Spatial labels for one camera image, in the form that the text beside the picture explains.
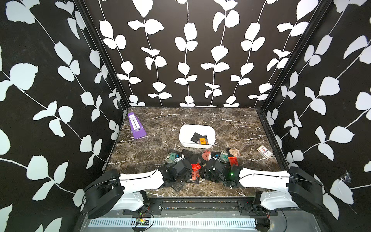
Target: white leaf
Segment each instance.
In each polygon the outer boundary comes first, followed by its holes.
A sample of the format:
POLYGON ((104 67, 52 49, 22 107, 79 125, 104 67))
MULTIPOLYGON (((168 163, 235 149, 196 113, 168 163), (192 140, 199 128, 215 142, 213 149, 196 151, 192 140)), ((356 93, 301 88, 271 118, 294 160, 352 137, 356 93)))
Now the white leaf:
POLYGON ((207 89, 207 90, 205 91, 205 98, 208 98, 209 95, 210 95, 212 92, 213 92, 212 90, 207 89))
POLYGON ((364 48, 364 47, 367 47, 368 43, 367 43, 367 38, 366 36, 362 35, 358 38, 356 38, 347 48, 347 50, 344 52, 344 56, 343 58, 347 58, 347 56, 349 56, 351 53, 361 49, 361 48, 364 48))
POLYGON ((6 229, 6 224, 9 219, 9 214, 13 210, 13 204, 10 204, 10 206, 4 207, 0 209, 0 231, 4 232, 6 229))
POLYGON ((319 139, 319 141, 321 143, 324 143, 325 142, 325 140, 326 140, 326 134, 325 134, 322 126, 317 127, 317 129, 316 129, 316 131, 314 133, 317 135, 317 137, 318 137, 318 139, 319 139))
POLYGON ((293 28, 294 25, 292 25, 291 23, 281 23, 277 25, 277 29, 280 33, 286 30, 292 30, 293 28))
POLYGON ((287 58, 287 57, 283 58, 280 62, 278 62, 277 68, 278 69, 283 68, 288 60, 289 60, 289 58, 287 58))
POLYGON ((256 95, 256 94, 254 94, 254 95, 249 95, 248 96, 248 98, 250 98, 250 99, 254 99, 254 98, 258 98, 259 96, 258 95, 256 95))
POLYGON ((62 128, 60 127, 60 121, 59 118, 53 119, 49 122, 49 128, 52 130, 52 132, 59 136, 59 137, 65 137, 66 135, 63 133, 62 128))
POLYGON ((278 109, 274 109, 272 112, 272 119, 276 120, 278 116, 278 109))
POLYGON ((67 22, 68 25, 70 26, 72 33, 76 36, 76 38, 80 39, 79 34, 77 33, 76 20, 73 18, 67 18, 67 22))
POLYGON ((197 45, 198 45, 197 41, 191 40, 187 42, 186 47, 188 51, 192 52, 197 47, 197 45))
POLYGON ((108 123, 108 127, 111 129, 111 130, 115 130, 115 127, 116 127, 116 123, 115 121, 113 120, 110 120, 109 123, 108 123))
POLYGON ((47 106, 46 110, 41 110, 40 112, 35 114, 32 119, 36 121, 48 116, 53 116, 57 111, 57 107, 57 101, 54 101, 47 106))
POLYGON ((306 16, 318 5, 318 0, 300 0, 296 7, 296 19, 299 20, 306 16))
POLYGON ((157 55, 160 53, 160 51, 157 50, 157 49, 152 49, 152 50, 150 50, 149 48, 145 48, 145 47, 141 47, 140 49, 141 49, 142 51, 144 51, 144 52, 150 54, 151 56, 157 56, 157 55))
POLYGON ((54 45, 54 50, 57 53, 57 55, 66 63, 70 64, 72 61, 72 54, 68 50, 68 48, 62 44, 62 42, 58 42, 56 45, 54 45))
POLYGON ((115 43, 119 49, 124 49, 126 47, 126 39, 123 35, 117 35, 115 38, 115 43))
POLYGON ((315 66, 319 62, 321 62, 321 57, 319 55, 313 55, 309 61, 309 66, 315 66))
POLYGON ((337 143, 349 143, 352 141, 354 134, 345 127, 335 127, 330 134, 330 140, 337 143))
POLYGON ((85 93, 81 94, 80 96, 81 96, 81 101, 85 105, 94 105, 94 99, 93 99, 93 96, 90 92, 85 92, 85 93))
POLYGON ((93 109, 92 116, 91 116, 92 122, 94 122, 94 120, 99 118, 100 115, 101 115, 101 111, 99 109, 93 109))
POLYGON ((359 61, 366 64, 371 64, 371 46, 368 46, 362 51, 361 55, 359 56, 359 61))
POLYGON ((75 80, 75 76, 73 75, 73 72, 69 67, 63 65, 59 66, 58 73, 67 81, 75 80))
POLYGON ((97 67, 97 68, 100 68, 101 67, 100 58, 99 58, 99 52, 98 51, 92 50, 90 52, 89 59, 90 59, 90 62, 92 62, 92 64, 95 67, 97 67))
POLYGON ((238 85, 245 85, 245 84, 250 84, 251 80, 250 78, 242 78, 239 82, 238 85))
POLYGON ((183 73, 184 76, 187 76, 188 73, 189 73, 189 65, 186 64, 186 63, 179 62, 178 70, 179 70, 179 72, 183 73))
POLYGON ((162 56, 156 56, 155 65, 157 67, 164 67, 165 65, 167 65, 167 63, 162 56))
POLYGON ((63 122, 68 123, 71 121, 73 109, 69 106, 62 106, 58 109, 58 113, 63 122))
POLYGON ((145 32, 149 35, 153 35, 156 32, 159 32, 164 29, 164 26, 155 19, 148 19, 144 24, 145 32))
POLYGON ((320 96, 332 96, 340 91, 339 81, 333 77, 327 76, 322 80, 319 88, 320 96))
POLYGON ((216 90, 213 91, 213 96, 214 97, 218 97, 220 95, 221 95, 221 90, 220 89, 216 89, 216 90))
POLYGON ((102 76, 103 76, 103 78, 106 79, 107 78, 107 75, 108 75, 108 69, 107 69, 106 65, 102 65, 101 70, 102 70, 102 76))
POLYGON ((187 81, 195 81, 197 79, 197 75, 191 75, 186 78, 187 81))
POLYGON ((148 94, 148 96, 151 97, 151 98, 159 97, 158 94, 148 94))
POLYGON ((290 88, 294 87, 298 82, 298 73, 295 71, 290 76, 290 88))
POLYGON ((31 11, 17 1, 7 2, 5 13, 9 21, 19 21, 28 24, 32 24, 35 22, 35 17, 31 13, 31 11))
POLYGON ((214 67, 214 72, 222 72, 224 70, 230 69, 229 65, 224 62, 217 63, 214 67))
POLYGON ((291 30, 290 36, 295 37, 304 33, 306 27, 308 26, 308 22, 300 22, 294 26, 291 30))
POLYGON ((178 83, 178 84, 181 84, 181 85, 186 85, 187 84, 187 80, 183 77, 177 78, 174 82, 178 83))
POLYGON ((273 50, 274 53, 276 53, 278 55, 279 58, 283 58, 283 57, 286 57, 288 56, 291 52, 289 51, 281 51, 280 49, 274 49, 273 50))
POLYGON ((152 0, 133 0, 134 6, 139 12, 139 14, 145 18, 148 12, 152 9, 152 0))
POLYGON ((272 85, 270 83, 265 83, 259 86, 259 92, 262 94, 272 88, 272 85))
POLYGON ((79 65, 79 62, 77 60, 74 60, 74 61, 71 62, 70 68, 71 68, 71 71, 74 74, 76 74, 76 75, 80 74, 80 65, 79 65))
POLYGON ((88 134, 83 137, 80 143, 80 151, 89 152, 92 150, 92 137, 88 134))
POLYGON ((304 95, 307 96, 307 97, 310 97, 312 100, 314 100, 316 98, 316 96, 314 95, 314 91, 311 90, 311 88, 309 88, 309 87, 305 87, 304 95))
POLYGON ((111 49, 116 49, 116 42, 113 39, 105 38, 103 42, 111 49))
POLYGON ((247 63, 247 64, 244 64, 242 67, 241 67, 241 76, 243 77, 244 75, 248 74, 249 72, 251 72, 251 70, 253 70, 254 68, 254 63, 247 63))
POLYGON ((287 162, 289 162, 289 163, 294 162, 294 160, 292 159, 292 155, 291 155, 291 153, 289 153, 289 152, 287 153, 286 160, 287 160, 287 162))
POLYGON ((242 50, 244 50, 245 52, 250 50, 252 45, 253 45, 253 42, 251 42, 250 40, 244 40, 241 42, 242 50))
POLYGON ((236 100, 236 97, 235 96, 229 96, 229 98, 227 98, 227 100, 226 100, 226 103, 233 104, 233 102, 235 100, 236 100))
POLYGON ((252 46, 251 50, 252 50, 253 52, 257 51, 261 46, 263 46, 264 41, 265 41, 265 38, 264 38, 264 37, 259 37, 259 38, 257 38, 257 39, 253 42, 253 46, 252 46))
POLYGON ((228 49, 223 45, 211 49, 211 54, 216 62, 220 61, 228 53, 228 49))
POLYGON ((169 93, 166 93, 166 92, 162 92, 162 93, 160 93, 160 99, 167 99, 167 98, 170 98, 170 97, 172 97, 172 95, 171 94, 169 94, 169 93))
POLYGON ((187 23, 184 25, 184 34, 187 41, 193 40, 197 37, 197 30, 194 23, 187 23))
POLYGON ((256 35, 259 33, 260 30, 260 24, 258 23, 250 23, 250 26, 245 32, 245 39, 248 39, 250 41, 254 41, 256 35))
POLYGON ((68 167, 68 161, 59 165, 57 167, 57 169, 55 170, 53 177, 54 177, 54 181, 57 184, 62 183, 64 181, 64 179, 66 178, 67 167, 68 167))
POLYGON ((209 68, 213 68, 213 67, 215 67, 215 65, 212 64, 212 63, 203 63, 203 64, 201 64, 201 67, 202 67, 203 69, 207 70, 207 69, 209 69, 209 68))
POLYGON ((346 204, 352 205, 354 203, 352 190, 342 180, 336 179, 332 183, 330 193, 346 204))
POLYGON ((334 161, 334 151, 332 150, 330 145, 326 143, 321 143, 318 145, 318 150, 319 152, 327 156, 329 160, 334 161))
POLYGON ((323 195, 323 203, 325 207, 332 213, 332 215, 336 219, 339 219, 338 204, 336 204, 336 201, 329 194, 323 195))
POLYGON ((299 135, 299 129, 298 127, 291 127, 290 129, 290 135, 293 137, 293 138, 297 138, 298 135, 299 135))
POLYGON ((55 2, 55 6, 60 8, 60 9, 63 9, 65 11, 67 11, 70 14, 72 14, 73 10, 75 9, 75 7, 73 5, 73 2, 71 2, 71 1, 68 1, 66 4, 64 2, 57 1, 57 2, 55 2))
POLYGON ((49 193, 50 189, 54 185, 54 183, 55 182, 53 180, 48 181, 48 182, 45 182, 39 188, 39 190, 37 190, 37 192, 35 193, 35 195, 33 195, 32 200, 44 200, 46 198, 47 194, 49 193))
POLYGON ((285 85, 282 85, 281 87, 281 94, 282 96, 286 96, 287 95, 287 87, 285 85))
POLYGON ((160 81, 153 83, 152 86, 157 92, 161 92, 166 87, 166 85, 160 81))
POLYGON ((147 56, 145 58, 145 65, 147 66, 147 68, 149 70, 151 70, 151 66, 152 66, 152 63, 154 62, 154 59, 152 59, 151 57, 147 56))
POLYGON ((326 104, 322 99, 314 99, 311 103, 311 109, 322 114, 326 115, 326 104))
POLYGON ((138 30, 138 28, 144 27, 144 23, 139 22, 138 20, 128 22, 129 27, 133 30, 138 30))
POLYGON ((329 35, 325 35, 318 44, 315 54, 323 55, 330 47, 332 41, 332 37, 329 35))
POLYGON ((364 171, 371 171, 371 161, 368 162, 368 164, 365 165, 363 168, 364 171))
POLYGON ((300 150, 295 150, 292 152, 293 161, 302 161, 304 159, 303 153, 300 150))
POLYGON ((278 143, 279 147, 282 148, 282 140, 281 140, 281 138, 278 135, 276 135, 275 138, 277 140, 277 143, 278 143))
POLYGON ((47 178, 47 160, 43 156, 32 156, 28 164, 26 176, 30 180, 41 180, 47 178))
POLYGON ((289 92, 287 92, 287 96, 289 96, 290 100, 292 100, 296 96, 296 93, 290 90, 289 92))
POLYGON ((218 30, 219 24, 225 19, 226 16, 221 12, 216 12, 213 19, 213 29, 216 32, 218 30))
POLYGON ((129 96, 129 101, 138 103, 138 97, 136 95, 130 95, 129 96))
POLYGON ((45 228, 44 232, 57 232, 62 224, 62 218, 52 220, 51 223, 45 228))
POLYGON ((114 32, 113 32, 111 24, 108 21, 99 20, 99 29, 101 30, 101 34, 104 37, 114 39, 114 32))
POLYGON ((270 62, 267 65, 267 72, 275 65, 278 63, 278 60, 276 58, 273 58, 270 60, 270 62))
POLYGON ((358 110, 368 110, 371 109, 371 95, 366 92, 360 92, 357 96, 357 101, 355 102, 355 107, 358 110))
POLYGON ((187 104, 193 103, 193 97, 192 96, 185 96, 184 100, 187 104))
POLYGON ((226 27, 234 27, 237 24, 240 24, 240 15, 237 11, 231 10, 226 17, 226 27))
POLYGON ((241 78, 237 75, 231 75, 231 81, 240 81, 241 78))
POLYGON ((139 78, 136 77, 136 76, 132 76, 131 78, 129 78, 129 82, 130 82, 130 84, 135 85, 136 83, 142 82, 142 80, 139 79, 139 78))
POLYGON ((84 20, 82 19, 80 12, 75 11, 75 18, 76 18, 77 25, 79 25, 79 28, 81 30, 84 30, 86 28, 86 25, 85 25, 84 20))
POLYGON ((187 43, 184 41, 182 37, 176 37, 175 38, 175 45, 180 51, 184 51, 186 48, 187 43))
POLYGON ((294 125, 292 124, 292 120, 289 119, 289 120, 287 120, 287 121, 285 122, 285 125, 283 126, 283 128, 286 128, 286 127, 292 127, 292 126, 294 126, 294 125))
POLYGON ((72 198, 73 203, 75 204, 75 206, 78 207, 78 206, 80 206, 82 204, 82 200, 83 200, 84 195, 85 195, 84 190, 78 189, 76 191, 75 195, 72 198))
POLYGON ((268 94, 262 94, 257 99, 258 99, 258 101, 262 101, 262 100, 267 99, 267 96, 268 96, 268 94))

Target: black wallpaper with white leaves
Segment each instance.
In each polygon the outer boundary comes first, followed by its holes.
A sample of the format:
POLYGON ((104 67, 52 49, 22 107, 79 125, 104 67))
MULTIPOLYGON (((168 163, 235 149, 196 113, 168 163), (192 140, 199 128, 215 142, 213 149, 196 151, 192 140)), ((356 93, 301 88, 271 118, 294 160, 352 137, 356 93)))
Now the black wallpaper with white leaves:
POLYGON ((123 122, 119 83, 73 2, 1 5, 0 232, 70 232, 123 122))
POLYGON ((131 106, 260 106, 318 0, 85 1, 131 106))
POLYGON ((289 166, 326 186, 332 231, 370 230, 370 12, 334 1, 266 110, 289 166))

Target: white tray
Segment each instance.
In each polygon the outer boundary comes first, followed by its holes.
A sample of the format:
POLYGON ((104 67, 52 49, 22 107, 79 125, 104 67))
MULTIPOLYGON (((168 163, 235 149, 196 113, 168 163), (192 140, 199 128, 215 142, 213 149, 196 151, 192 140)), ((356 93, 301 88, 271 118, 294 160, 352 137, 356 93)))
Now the white tray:
POLYGON ((183 147, 209 149, 215 143, 215 130, 210 126, 186 124, 180 128, 179 141, 183 147), (197 144, 191 141, 192 136, 198 133, 207 136, 208 145, 197 144))

